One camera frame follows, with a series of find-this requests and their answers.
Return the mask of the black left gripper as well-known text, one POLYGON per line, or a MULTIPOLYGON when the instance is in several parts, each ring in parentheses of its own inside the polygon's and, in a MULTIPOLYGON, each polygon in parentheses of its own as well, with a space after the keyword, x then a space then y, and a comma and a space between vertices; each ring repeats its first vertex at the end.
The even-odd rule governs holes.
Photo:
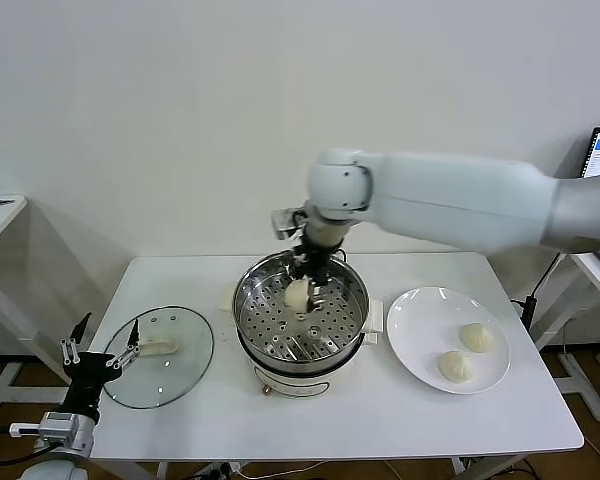
POLYGON ((92 313, 88 312, 70 335, 60 341, 64 371, 71 379, 62 402, 62 412, 99 420, 99 402, 104 385, 117 380, 118 370, 123 371, 140 354, 139 325, 135 319, 126 349, 117 357, 110 353, 78 352, 91 316, 92 313))

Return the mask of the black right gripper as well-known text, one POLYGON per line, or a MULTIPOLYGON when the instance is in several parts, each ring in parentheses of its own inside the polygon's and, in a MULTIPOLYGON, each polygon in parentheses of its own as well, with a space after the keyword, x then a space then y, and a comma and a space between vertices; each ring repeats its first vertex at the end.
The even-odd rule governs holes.
POLYGON ((301 238, 301 243, 290 250, 289 277, 292 280, 308 278, 307 312, 320 310, 325 302, 328 287, 330 258, 341 247, 321 246, 309 238, 301 238))

